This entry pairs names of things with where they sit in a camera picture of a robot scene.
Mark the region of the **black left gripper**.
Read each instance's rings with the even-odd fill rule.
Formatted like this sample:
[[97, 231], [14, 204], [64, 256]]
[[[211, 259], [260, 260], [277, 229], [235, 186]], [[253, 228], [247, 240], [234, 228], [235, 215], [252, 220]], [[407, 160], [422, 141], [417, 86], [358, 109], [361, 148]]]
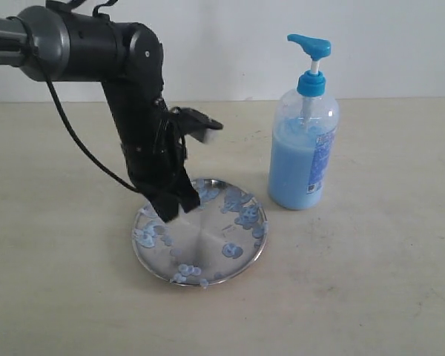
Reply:
[[185, 213], [200, 206], [200, 196], [185, 169], [187, 148], [179, 108], [158, 99], [146, 116], [147, 127], [138, 141], [122, 143], [128, 176], [149, 200], [164, 223], [175, 220], [179, 205]]

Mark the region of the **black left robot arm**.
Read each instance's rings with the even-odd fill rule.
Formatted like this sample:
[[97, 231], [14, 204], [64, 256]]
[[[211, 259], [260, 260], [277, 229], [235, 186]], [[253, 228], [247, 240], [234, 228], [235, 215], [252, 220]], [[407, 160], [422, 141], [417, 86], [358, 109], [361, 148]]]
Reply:
[[128, 187], [170, 222], [200, 205], [185, 170], [186, 109], [163, 99], [164, 50], [155, 32], [139, 22], [114, 22], [77, 1], [48, 1], [0, 18], [0, 65], [18, 68], [35, 82], [97, 82], [119, 135]]

